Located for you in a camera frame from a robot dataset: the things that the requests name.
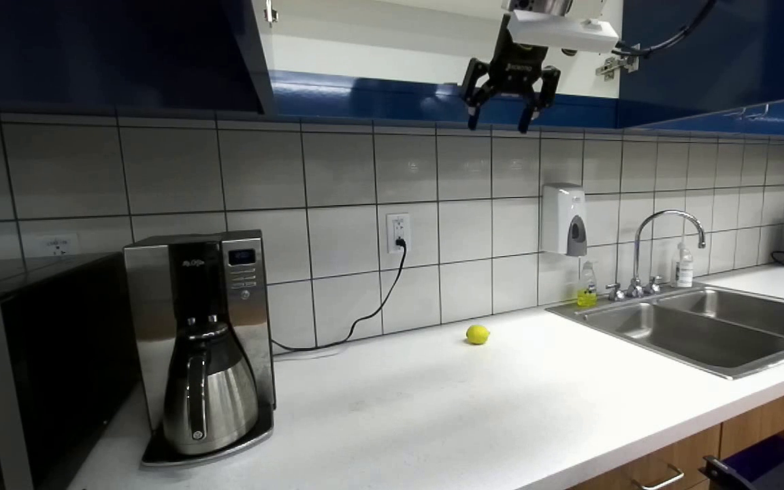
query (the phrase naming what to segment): power cord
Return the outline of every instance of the power cord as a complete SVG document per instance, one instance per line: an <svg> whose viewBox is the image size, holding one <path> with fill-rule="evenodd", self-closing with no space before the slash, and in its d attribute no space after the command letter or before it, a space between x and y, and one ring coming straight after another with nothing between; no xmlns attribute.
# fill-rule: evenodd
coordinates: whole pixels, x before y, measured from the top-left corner
<svg viewBox="0 0 784 490"><path fill-rule="evenodd" d="M362 322L370 322L373 317L378 317L388 307L388 303L390 303L390 296L393 296L393 292L394 292L394 287L401 280L403 265L409 262L409 242L405 239L394 239L394 246L401 249L401 262L397 262L397 273L394 273L394 280L393 280L388 296L382 299L382 305L373 314L355 320L355 324L349 328L344 340L334 340L334 344L328 344L328 345L313 345L313 348L298 348L298 345L285 345L285 344L277 344L277 340L273 340L273 344L277 348L284 348L284 351L319 351L319 348L333 348L333 345L349 344Z"/></svg>

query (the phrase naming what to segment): white countertop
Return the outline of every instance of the white countertop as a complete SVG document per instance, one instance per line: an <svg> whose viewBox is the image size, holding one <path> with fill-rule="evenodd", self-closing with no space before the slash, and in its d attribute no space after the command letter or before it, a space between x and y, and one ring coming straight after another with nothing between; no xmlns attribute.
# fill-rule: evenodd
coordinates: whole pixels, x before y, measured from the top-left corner
<svg viewBox="0 0 784 490"><path fill-rule="evenodd" d="M711 280L784 299L784 271ZM241 456L143 469L143 397L72 488L570 488L784 396L784 363L728 381L548 310L277 359L276 433Z"/></svg>

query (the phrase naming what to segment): robotic arm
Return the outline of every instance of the robotic arm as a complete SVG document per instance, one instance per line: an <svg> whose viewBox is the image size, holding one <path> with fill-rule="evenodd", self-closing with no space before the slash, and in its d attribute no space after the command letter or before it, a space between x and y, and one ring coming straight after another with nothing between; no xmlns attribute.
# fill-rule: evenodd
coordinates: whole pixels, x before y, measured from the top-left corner
<svg viewBox="0 0 784 490"><path fill-rule="evenodd" d="M530 120L552 105L562 71L545 66L551 46L562 46L566 54L582 53L612 53L616 68L638 71L641 61L675 46L683 42L717 5L703 0L697 16L669 39L654 46L627 46L611 22L601 19L566 19L574 0L510 0L502 19L496 53L491 64L471 58L462 79L462 100L468 106L468 129L479 122L483 105L502 94L524 99L524 115L518 130L525 133Z"/></svg>

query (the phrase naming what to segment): cabinet handle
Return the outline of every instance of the cabinet handle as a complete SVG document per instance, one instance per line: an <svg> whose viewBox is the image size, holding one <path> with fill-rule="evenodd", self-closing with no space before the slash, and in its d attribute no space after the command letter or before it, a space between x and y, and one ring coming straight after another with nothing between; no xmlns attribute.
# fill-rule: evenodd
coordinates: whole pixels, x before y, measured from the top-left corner
<svg viewBox="0 0 784 490"><path fill-rule="evenodd" d="M643 484L643 482L638 482L638 479L633 479L633 482L634 482L641 490L665 490L665 488L679 484L679 482L686 479L686 472L682 472L682 469L675 469L675 467L669 467L669 463L668 463L668 469L675 472L675 473L673 473L669 479L658 482L658 484Z"/></svg>

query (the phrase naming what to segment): sink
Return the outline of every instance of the sink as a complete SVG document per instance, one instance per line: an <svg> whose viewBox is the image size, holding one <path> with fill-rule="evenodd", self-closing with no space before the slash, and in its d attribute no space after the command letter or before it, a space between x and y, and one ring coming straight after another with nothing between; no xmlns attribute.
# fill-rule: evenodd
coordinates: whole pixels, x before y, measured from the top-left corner
<svg viewBox="0 0 784 490"><path fill-rule="evenodd" d="M784 303L774 299L705 288L703 295L658 299L658 305L784 336Z"/></svg>
<svg viewBox="0 0 784 490"><path fill-rule="evenodd" d="M703 287L556 314L728 378L784 359L784 303L737 292Z"/></svg>

